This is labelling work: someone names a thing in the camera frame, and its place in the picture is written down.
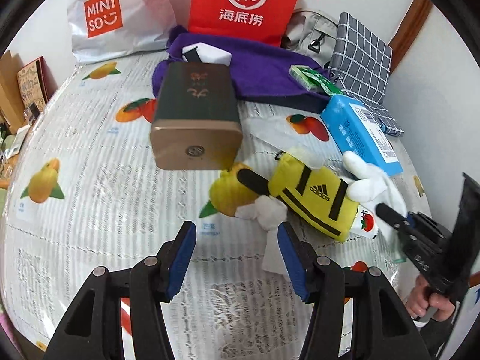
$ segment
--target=yellow adidas pouch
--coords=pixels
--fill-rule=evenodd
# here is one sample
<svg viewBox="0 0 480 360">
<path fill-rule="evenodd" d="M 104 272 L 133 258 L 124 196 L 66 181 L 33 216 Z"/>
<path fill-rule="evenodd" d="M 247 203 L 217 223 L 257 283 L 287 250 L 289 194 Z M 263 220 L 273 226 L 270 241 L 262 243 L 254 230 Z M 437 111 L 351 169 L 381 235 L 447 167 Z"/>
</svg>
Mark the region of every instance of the yellow adidas pouch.
<svg viewBox="0 0 480 360">
<path fill-rule="evenodd" d="M 329 237 L 343 242 L 359 204 L 347 196 L 348 184 L 330 169 L 311 170 L 285 153 L 268 182 L 270 194 Z"/>
</svg>

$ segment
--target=blue package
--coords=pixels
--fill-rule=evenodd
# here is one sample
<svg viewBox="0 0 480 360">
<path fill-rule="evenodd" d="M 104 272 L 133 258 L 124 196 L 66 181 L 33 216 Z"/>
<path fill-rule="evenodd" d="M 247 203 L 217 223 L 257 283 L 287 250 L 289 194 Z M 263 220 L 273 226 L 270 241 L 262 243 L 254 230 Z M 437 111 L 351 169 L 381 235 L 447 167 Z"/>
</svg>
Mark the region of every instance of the blue package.
<svg viewBox="0 0 480 360">
<path fill-rule="evenodd" d="M 358 100 L 336 94 L 320 117 L 342 153 L 351 150 L 388 176 L 403 172 L 392 145 L 370 111 Z"/>
</svg>

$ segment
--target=checkered notebook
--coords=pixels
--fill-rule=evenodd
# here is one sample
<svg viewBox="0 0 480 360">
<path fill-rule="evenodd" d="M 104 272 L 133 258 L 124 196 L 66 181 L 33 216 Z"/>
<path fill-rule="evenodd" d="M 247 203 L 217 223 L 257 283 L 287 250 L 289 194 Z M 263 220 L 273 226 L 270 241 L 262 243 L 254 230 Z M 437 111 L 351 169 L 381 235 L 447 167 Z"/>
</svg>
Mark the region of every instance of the checkered notebook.
<svg viewBox="0 0 480 360">
<path fill-rule="evenodd" d="M 347 12 L 340 15 L 331 72 L 345 95 L 360 100 L 385 134 L 404 132 L 382 105 L 392 62 L 392 48 Z"/>
</svg>

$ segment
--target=table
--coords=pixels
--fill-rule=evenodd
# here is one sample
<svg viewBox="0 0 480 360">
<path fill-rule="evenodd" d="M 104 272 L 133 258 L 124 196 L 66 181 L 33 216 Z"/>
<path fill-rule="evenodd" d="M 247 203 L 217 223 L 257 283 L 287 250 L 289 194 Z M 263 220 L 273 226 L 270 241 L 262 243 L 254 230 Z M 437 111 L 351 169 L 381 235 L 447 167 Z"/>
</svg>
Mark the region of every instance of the table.
<svg viewBox="0 0 480 360">
<path fill-rule="evenodd" d="M 22 149 L 2 219 L 0 285 L 5 308 L 26 338 L 46 345 L 96 266 L 111 271 L 133 267 L 173 239 L 184 220 L 192 220 L 198 239 L 183 286 L 171 304 L 162 305 L 176 358 L 297 357 L 311 305 L 304 305 L 282 276 L 261 269 L 266 233 L 256 222 L 223 214 L 200 219 L 219 172 L 158 169 L 148 120 L 118 117 L 126 104 L 152 98 L 153 70 L 166 57 L 165 52 L 125 57 L 117 60 L 118 74 L 100 79 L 86 77 L 102 63 L 81 67 L 50 100 Z M 297 111 L 241 102 L 239 113 L 244 120 L 287 117 Z M 332 139 L 320 142 L 312 134 L 302 139 L 319 158 L 341 160 Z M 394 181 L 409 209 L 430 214 L 426 197 L 420 198 L 412 186 L 414 168 L 405 149 L 399 139 L 392 144 L 405 169 Z M 246 136 L 237 161 L 269 178 L 277 152 Z M 58 170 L 61 193 L 52 184 L 50 197 L 37 204 L 32 199 L 40 199 L 41 193 L 30 198 L 25 188 L 47 163 Z M 54 173 L 48 172 L 45 178 L 51 181 Z M 396 286 L 400 283 L 398 266 L 382 237 L 350 237 L 340 244 L 296 216 L 289 220 L 318 254 L 341 266 L 362 260 L 380 267 Z M 350 342 L 349 304 L 342 351 Z M 133 359 L 131 337 L 126 331 L 123 337 L 126 359 Z"/>
</svg>

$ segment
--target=gray bag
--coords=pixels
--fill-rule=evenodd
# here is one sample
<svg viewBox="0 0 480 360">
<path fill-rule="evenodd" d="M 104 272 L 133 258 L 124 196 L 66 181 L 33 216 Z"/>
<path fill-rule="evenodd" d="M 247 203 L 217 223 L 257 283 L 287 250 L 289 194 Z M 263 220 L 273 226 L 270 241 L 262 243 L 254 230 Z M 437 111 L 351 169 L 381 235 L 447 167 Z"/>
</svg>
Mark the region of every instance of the gray bag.
<svg viewBox="0 0 480 360">
<path fill-rule="evenodd" d="M 320 66 L 332 59 L 338 21 L 321 11 L 295 10 L 286 27 L 282 47 L 309 56 Z"/>
</svg>

